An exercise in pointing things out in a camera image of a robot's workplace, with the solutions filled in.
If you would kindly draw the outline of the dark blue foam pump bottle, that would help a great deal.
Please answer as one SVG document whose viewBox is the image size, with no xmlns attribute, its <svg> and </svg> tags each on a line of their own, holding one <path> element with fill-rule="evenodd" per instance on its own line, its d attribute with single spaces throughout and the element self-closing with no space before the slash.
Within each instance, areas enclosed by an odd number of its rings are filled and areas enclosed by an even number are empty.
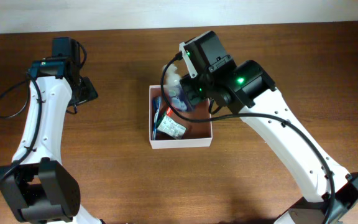
<svg viewBox="0 0 358 224">
<path fill-rule="evenodd" d="M 195 109 L 191 106 L 181 84 L 181 76 L 177 73 L 178 68 L 171 64 L 165 72 L 164 89 L 168 93 L 167 98 L 170 100 L 171 105 L 181 112 L 190 112 Z"/>
</svg>

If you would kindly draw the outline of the red green toothpaste tube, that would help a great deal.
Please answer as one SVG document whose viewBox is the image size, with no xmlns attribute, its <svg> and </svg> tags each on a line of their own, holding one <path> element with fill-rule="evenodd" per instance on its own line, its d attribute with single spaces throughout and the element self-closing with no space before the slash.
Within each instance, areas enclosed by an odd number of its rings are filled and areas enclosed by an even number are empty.
<svg viewBox="0 0 358 224">
<path fill-rule="evenodd" d="M 171 114 L 172 114 L 172 109 L 171 108 L 167 108 L 167 110 L 166 110 L 166 115 L 167 116 L 170 116 Z"/>
</svg>

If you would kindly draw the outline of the blue white toothbrush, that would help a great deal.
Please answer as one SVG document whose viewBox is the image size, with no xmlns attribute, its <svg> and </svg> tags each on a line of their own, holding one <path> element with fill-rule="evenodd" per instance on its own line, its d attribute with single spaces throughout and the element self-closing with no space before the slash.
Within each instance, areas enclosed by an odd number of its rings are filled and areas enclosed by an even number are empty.
<svg viewBox="0 0 358 224">
<path fill-rule="evenodd" d="M 161 96 L 156 96 L 155 98 L 152 99 L 152 106 L 154 109 L 154 121 L 153 121 L 153 126 L 152 126 L 152 140 L 156 140 L 157 123 L 158 123 L 158 117 L 159 117 L 161 105 L 162 105 L 162 97 Z"/>
</svg>

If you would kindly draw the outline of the white green soap packet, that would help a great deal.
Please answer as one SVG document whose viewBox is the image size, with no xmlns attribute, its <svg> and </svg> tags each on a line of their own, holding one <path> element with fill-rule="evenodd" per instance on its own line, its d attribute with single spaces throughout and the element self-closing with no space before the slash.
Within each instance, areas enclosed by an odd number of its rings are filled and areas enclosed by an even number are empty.
<svg viewBox="0 0 358 224">
<path fill-rule="evenodd" d="M 156 130 L 174 139 L 181 139 L 186 132 L 186 128 L 183 125 L 177 123 L 166 114 L 157 121 Z"/>
</svg>

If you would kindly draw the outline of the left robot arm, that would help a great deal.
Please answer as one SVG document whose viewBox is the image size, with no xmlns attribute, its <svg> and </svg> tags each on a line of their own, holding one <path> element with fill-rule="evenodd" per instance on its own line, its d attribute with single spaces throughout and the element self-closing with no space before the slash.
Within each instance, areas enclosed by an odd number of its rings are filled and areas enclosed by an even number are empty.
<svg viewBox="0 0 358 224">
<path fill-rule="evenodd" d="M 0 166 L 0 192 L 21 223 L 102 223 L 81 204 L 77 181 L 63 167 L 62 132 L 68 108 L 98 97 L 80 76 L 86 50 L 75 39 L 52 40 L 52 54 L 33 61 L 25 84 L 29 110 L 21 142 Z"/>
</svg>

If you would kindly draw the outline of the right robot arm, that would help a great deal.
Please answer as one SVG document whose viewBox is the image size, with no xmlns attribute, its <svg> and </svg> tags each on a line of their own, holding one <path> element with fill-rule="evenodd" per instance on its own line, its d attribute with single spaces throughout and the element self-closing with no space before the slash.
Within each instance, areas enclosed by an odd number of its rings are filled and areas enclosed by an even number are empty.
<svg viewBox="0 0 358 224">
<path fill-rule="evenodd" d="M 299 186 L 301 199 L 277 222 L 340 223 L 358 202 L 358 172 L 349 172 L 322 149 L 262 66 L 253 60 L 237 65 L 212 31 L 182 42 L 179 50 L 188 69 L 184 89 L 227 107 L 248 124 Z"/>
</svg>

